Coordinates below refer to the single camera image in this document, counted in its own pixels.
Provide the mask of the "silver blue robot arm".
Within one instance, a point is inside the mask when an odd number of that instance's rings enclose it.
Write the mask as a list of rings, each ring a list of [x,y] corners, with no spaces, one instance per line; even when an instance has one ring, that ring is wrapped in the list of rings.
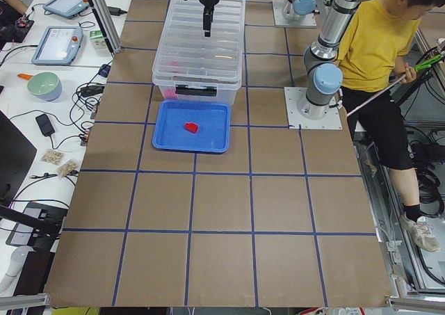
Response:
[[[298,112],[307,119],[323,118],[331,99],[340,89],[343,76],[333,60],[337,57],[346,28],[363,1],[368,0],[333,0],[317,41],[305,52],[304,64],[309,84],[297,107]]]

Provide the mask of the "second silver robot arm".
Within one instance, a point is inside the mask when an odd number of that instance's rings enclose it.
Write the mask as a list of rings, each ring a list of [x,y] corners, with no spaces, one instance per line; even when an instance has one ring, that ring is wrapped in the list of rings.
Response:
[[[288,21],[297,21],[313,13],[316,0],[287,0],[282,14]]]

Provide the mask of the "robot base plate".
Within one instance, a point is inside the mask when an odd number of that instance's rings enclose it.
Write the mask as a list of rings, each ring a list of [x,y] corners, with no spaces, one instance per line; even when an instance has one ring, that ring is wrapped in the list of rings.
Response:
[[[284,99],[290,129],[342,130],[335,97],[325,106],[315,106],[306,99],[306,88],[285,87]]]

